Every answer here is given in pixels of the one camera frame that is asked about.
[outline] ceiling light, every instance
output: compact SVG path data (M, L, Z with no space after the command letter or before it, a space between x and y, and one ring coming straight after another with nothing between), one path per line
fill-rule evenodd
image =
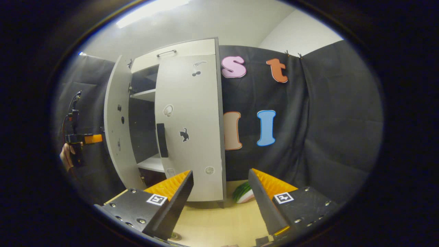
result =
M136 22L144 17L151 16L157 12L171 10L175 7L188 4L189 0L156 0L152 1L133 12L127 14L120 19L116 25L119 28L125 27L133 22Z

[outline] green object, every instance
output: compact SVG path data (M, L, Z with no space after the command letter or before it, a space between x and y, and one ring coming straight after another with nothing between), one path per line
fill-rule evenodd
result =
M250 184L247 182L243 183L242 185L238 186L235 191L233 191L233 201L237 202L241 196L243 196L245 193L250 191L252 188L250 187Z

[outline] white shelf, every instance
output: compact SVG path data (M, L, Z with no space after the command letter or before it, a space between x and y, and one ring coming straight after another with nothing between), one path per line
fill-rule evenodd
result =
M155 89L151 89L148 91L143 91L140 93L130 95L131 98L142 99L146 101L154 102L155 100Z
M147 158L146 160L138 163L137 166L146 170L165 172L160 154Z

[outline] blue letter i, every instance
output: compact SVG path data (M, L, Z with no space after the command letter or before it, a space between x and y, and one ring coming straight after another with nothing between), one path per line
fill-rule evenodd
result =
M268 146L276 140L273 138L273 119L276 112L273 110L263 110L256 114L261 120L261 138L257 142L258 146Z

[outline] black fabric backdrop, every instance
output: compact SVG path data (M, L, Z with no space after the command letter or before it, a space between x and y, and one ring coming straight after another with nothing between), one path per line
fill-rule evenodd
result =
M260 48L221 45L219 55L220 60L241 56L247 69L241 78L221 78L223 111L241 113L238 133L242 148L225 151L226 179L247 179L248 170L256 168L297 187L310 185L338 203L345 202L371 171L383 128L378 79L351 46L339 41L298 58ZM286 65L282 72L288 82L273 79L266 64L273 58ZM58 150L62 147L62 118L79 90L83 96L77 105L78 132L100 133L113 65L78 56L66 71L55 97L53 132ZM136 81L133 86L141 84ZM130 100L130 135L137 162L157 152L153 105ZM276 141L263 147L256 144L261 129L256 114L261 110L276 112ZM83 153L87 165L75 171L95 203L102 204L124 190L105 142L84 147Z

